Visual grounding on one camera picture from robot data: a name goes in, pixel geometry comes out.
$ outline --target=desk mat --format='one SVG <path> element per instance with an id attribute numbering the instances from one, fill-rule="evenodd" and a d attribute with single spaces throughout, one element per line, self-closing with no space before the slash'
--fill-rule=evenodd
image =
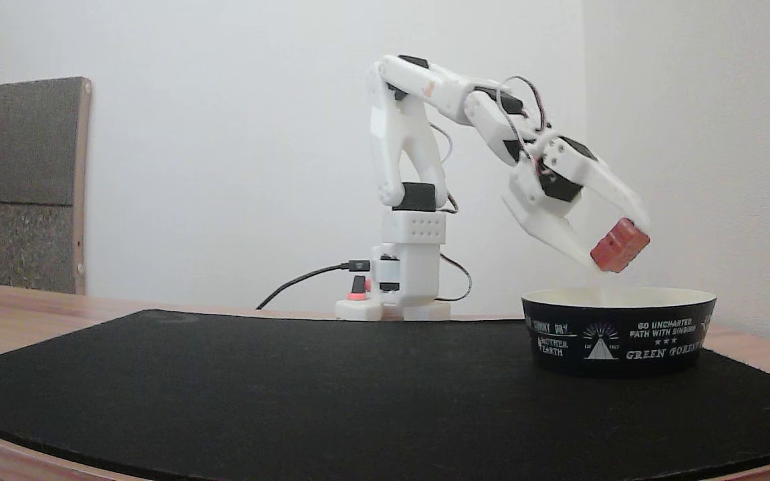
<path id="1" fill-rule="evenodd" d="M 770 375 L 535 368 L 523 321 L 141 311 L 0 355 L 0 438 L 153 479 L 701 479 L 770 463 Z"/>

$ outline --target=black bowl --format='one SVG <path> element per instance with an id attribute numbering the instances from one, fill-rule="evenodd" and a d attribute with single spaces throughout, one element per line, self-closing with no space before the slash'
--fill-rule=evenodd
<path id="1" fill-rule="evenodd" d="M 538 366 L 642 377 L 697 363 L 716 298 L 664 287 L 554 289 L 522 296 Z"/>

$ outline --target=bowl rim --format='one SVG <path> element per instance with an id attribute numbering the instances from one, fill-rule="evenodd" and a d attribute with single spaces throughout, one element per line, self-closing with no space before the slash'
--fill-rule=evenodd
<path id="1" fill-rule="evenodd" d="M 676 296 L 676 301 L 630 301 L 630 302 L 608 302 L 608 304 L 599 304 L 595 301 L 568 301 L 565 297 L 554 299 L 554 295 L 560 296 L 578 296 L 586 293 L 598 295 L 599 292 L 609 291 L 615 295 L 632 295 L 639 293 L 664 293 L 664 295 Z M 700 291 L 696 289 L 681 289 L 681 287 L 633 287 L 633 286 L 593 286 L 593 287 L 564 287 L 564 289 L 542 289 L 524 293 L 522 301 L 531 304 L 554 305 L 554 307 L 577 307 L 583 309 L 654 309 L 661 307 L 686 307 L 687 305 L 709 304 L 718 299 L 714 293 Z"/>

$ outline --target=red block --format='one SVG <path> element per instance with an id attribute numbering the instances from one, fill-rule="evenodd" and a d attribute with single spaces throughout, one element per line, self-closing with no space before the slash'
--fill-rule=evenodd
<path id="1" fill-rule="evenodd" d="M 602 271 L 623 271 L 632 259 L 650 243 L 650 237 L 636 228 L 632 220 L 623 217 L 590 251 L 593 262 Z"/>

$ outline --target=black object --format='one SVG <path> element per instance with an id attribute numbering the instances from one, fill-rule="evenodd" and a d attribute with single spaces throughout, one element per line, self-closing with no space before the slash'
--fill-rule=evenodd
<path id="1" fill-rule="evenodd" d="M 355 259 L 347 262 L 350 272 L 370 272 L 370 261 L 367 259 Z"/>
<path id="2" fill-rule="evenodd" d="M 408 61 L 409 63 L 414 63 L 415 65 L 418 65 L 418 67 L 430 68 L 430 63 L 424 58 L 412 57 L 411 55 L 397 55 L 397 57 L 404 61 Z M 391 84 L 388 84 L 388 90 L 394 91 L 394 100 L 397 101 L 403 100 L 406 98 L 406 95 L 409 95 L 409 92 L 395 88 L 395 86 Z"/>
<path id="3" fill-rule="evenodd" d="M 539 164 L 540 186 L 548 197 L 571 202 L 584 187 L 558 174 L 552 168 L 548 168 L 543 159 L 540 159 L 537 163 Z"/>
<path id="4" fill-rule="evenodd" d="M 496 91 L 494 88 L 486 88 L 486 86 L 476 86 L 474 90 L 478 92 L 483 92 L 486 95 L 489 95 L 492 100 L 495 100 L 495 103 L 498 103 L 498 91 Z M 507 94 L 507 92 L 501 92 L 501 106 L 504 107 L 504 112 L 507 112 L 508 114 L 513 115 L 525 115 L 525 112 L 522 112 L 523 107 L 525 107 L 525 104 L 519 100 L 519 98 L 513 97 L 510 94 Z"/>
<path id="5" fill-rule="evenodd" d="M 367 292 L 366 277 L 355 276 L 352 278 L 352 290 L 351 293 L 365 293 Z"/>
<path id="6" fill-rule="evenodd" d="M 552 291 L 527 295 L 522 304 L 535 362 L 552 371 L 597 377 L 641 377 L 690 368 L 700 355 L 715 296 L 679 289 L 609 289 L 608 295 L 636 299 L 636 293 L 644 293 L 657 299 L 663 291 L 691 293 L 691 301 L 661 307 L 584 307 L 554 304 L 548 301 Z"/>
<path id="7" fill-rule="evenodd" d="M 391 210 L 436 211 L 436 186 L 423 182 L 403 182 L 403 201 Z"/>
<path id="8" fill-rule="evenodd" d="M 526 140 L 526 144 L 532 144 L 534 143 L 534 139 Z M 507 152 L 510 152 L 510 156 L 515 160 L 516 162 L 519 161 L 519 153 L 522 152 L 522 145 L 519 143 L 519 139 L 514 140 L 504 140 L 504 147 L 507 147 Z"/>
<path id="9" fill-rule="evenodd" d="M 565 143 L 568 143 L 573 149 L 577 150 L 578 153 L 580 153 L 583 156 L 586 156 L 586 158 L 597 160 L 596 156 L 593 155 L 593 152 L 590 152 L 590 149 L 587 149 L 587 146 L 582 144 L 581 142 L 578 142 L 577 140 L 572 140 L 569 137 L 564 137 L 563 135 L 560 136 L 560 140 L 563 140 Z"/>
<path id="10" fill-rule="evenodd" d="M 400 290 L 400 283 L 379 283 L 382 292 L 394 292 Z"/>
<path id="11" fill-rule="evenodd" d="M 151 479 L 703 479 L 770 463 L 770 375 L 537 369 L 524 320 L 142 311 L 0 355 L 0 438 Z"/>

